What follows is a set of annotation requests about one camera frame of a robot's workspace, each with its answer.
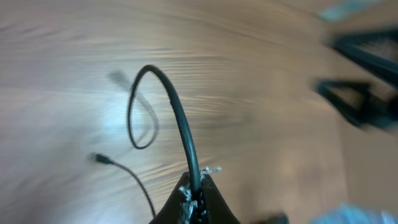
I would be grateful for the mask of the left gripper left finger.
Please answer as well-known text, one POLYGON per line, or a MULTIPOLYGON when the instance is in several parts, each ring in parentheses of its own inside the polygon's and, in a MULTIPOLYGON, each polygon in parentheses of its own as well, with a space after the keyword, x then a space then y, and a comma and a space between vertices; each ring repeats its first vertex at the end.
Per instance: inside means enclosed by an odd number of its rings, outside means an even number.
POLYGON ((179 188, 189 183, 189 173, 184 172, 171 192, 160 212, 149 224, 177 224, 181 214, 181 204, 185 202, 185 196, 179 188))

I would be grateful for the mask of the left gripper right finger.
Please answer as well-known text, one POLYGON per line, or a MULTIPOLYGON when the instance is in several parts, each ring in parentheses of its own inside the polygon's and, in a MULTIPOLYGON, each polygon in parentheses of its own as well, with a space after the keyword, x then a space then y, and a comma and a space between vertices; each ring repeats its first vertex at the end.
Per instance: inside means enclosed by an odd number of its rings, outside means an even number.
POLYGON ((202 180, 202 195, 208 224, 240 224, 209 174, 205 174, 202 180))

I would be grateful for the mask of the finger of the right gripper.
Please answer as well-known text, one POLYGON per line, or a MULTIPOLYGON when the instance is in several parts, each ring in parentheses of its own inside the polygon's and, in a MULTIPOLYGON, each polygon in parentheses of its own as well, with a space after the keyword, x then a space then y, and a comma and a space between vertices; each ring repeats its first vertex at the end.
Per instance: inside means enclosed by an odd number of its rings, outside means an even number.
POLYGON ((397 126, 397 95, 387 100, 372 94, 372 84, 353 80, 321 79, 316 92, 353 126, 387 130, 397 126))
POLYGON ((375 77, 397 86, 396 29, 338 35, 330 46, 375 77))

